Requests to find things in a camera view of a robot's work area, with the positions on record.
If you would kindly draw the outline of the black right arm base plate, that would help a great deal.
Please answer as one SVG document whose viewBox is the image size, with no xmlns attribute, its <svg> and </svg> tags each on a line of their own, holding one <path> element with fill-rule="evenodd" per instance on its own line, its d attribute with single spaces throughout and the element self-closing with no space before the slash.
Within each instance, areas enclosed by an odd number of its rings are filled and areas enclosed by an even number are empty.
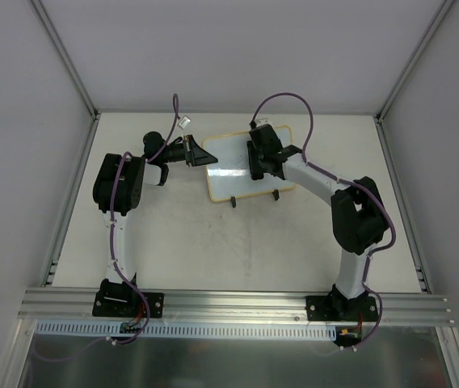
<svg viewBox="0 0 459 388">
<path fill-rule="evenodd" d="M 346 299 L 330 295 L 310 295 L 305 298 L 307 319 L 310 322 L 364 322 L 378 320 L 377 301 L 375 297 L 365 296 Z"/>
</svg>

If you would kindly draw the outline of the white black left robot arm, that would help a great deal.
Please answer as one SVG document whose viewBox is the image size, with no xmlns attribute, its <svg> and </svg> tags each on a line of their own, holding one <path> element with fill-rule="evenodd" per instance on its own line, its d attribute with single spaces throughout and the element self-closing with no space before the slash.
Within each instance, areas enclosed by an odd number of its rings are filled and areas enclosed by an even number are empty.
<svg viewBox="0 0 459 388">
<path fill-rule="evenodd" d="M 102 318 L 161 318 L 162 293 L 137 292 L 137 265 L 129 252 L 129 213 L 141 201 L 144 185 L 165 184 L 173 162 L 201 167 L 218 162 L 192 135 L 167 142 L 160 133 L 147 133 L 143 155 L 106 154 L 93 186 L 93 201 L 103 214 L 107 231 L 107 267 L 95 295 L 92 314 Z"/>
</svg>

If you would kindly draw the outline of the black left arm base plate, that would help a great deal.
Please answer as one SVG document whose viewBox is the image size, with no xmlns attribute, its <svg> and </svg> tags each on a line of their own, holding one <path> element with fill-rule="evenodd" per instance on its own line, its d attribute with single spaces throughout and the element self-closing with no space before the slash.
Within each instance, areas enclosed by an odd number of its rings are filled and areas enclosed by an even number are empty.
<svg viewBox="0 0 459 388">
<path fill-rule="evenodd" d="M 149 309 L 141 313 L 142 318 L 161 318 L 164 307 L 164 293 L 144 293 Z M 101 318 L 136 318 L 145 308 L 141 297 L 134 292 L 122 298 L 95 295 L 92 315 Z"/>
</svg>

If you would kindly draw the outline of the yellow framed whiteboard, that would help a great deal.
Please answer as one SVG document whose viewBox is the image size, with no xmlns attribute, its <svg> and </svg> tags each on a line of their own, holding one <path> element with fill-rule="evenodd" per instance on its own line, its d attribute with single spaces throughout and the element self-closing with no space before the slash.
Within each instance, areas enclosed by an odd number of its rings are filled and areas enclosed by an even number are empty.
<svg viewBox="0 0 459 388">
<path fill-rule="evenodd" d="M 294 183 L 265 175 L 253 180 L 249 165 L 247 142 L 248 132 L 231 133 L 208 137 L 202 141 L 202 148 L 218 159 L 206 166 L 208 193 L 213 202 L 231 201 L 250 196 L 272 194 L 277 200 L 279 192 L 295 188 Z"/>
</svg>

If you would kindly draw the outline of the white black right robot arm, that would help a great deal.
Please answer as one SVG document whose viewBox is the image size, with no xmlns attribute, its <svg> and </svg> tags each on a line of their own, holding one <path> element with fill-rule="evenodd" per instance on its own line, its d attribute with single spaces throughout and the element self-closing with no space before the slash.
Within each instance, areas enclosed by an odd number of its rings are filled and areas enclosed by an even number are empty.
<svg viewBox="0 0 459 388">
<path fill-rule="evenodd" d="M 270 124 L 250 124 L 247 142 L 251 178 L 266 175 L 297 184 L 331 208 L 331 227 L 342 249 L 339 274 L 324 297 L 305 299 L 307 319 L 327 322 L 374 322 L 380 318 L 380 301 L 368 290 L 371 257 L 384 233 L 392 226 L 376 183 L 365 176 L 340 179 L 303 159 L 302 150 L 283 145 Z"/>
</svg>

